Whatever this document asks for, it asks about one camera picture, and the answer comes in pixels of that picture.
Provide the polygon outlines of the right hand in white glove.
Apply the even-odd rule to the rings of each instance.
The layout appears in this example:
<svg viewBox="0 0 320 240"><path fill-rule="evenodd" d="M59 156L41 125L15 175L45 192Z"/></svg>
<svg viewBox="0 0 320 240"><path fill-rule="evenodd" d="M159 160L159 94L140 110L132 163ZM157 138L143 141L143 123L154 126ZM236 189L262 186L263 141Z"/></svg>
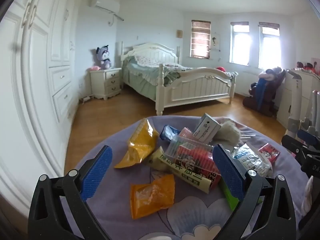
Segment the right hand in white glove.
<svg viewBox="0 0 320 240"><path fill-rule="evenodd" d="M302 202L301 213L306 216L312 207L312 190L313 190L313 176L311 176L306 184L304 190L304 199Z"/></svg>

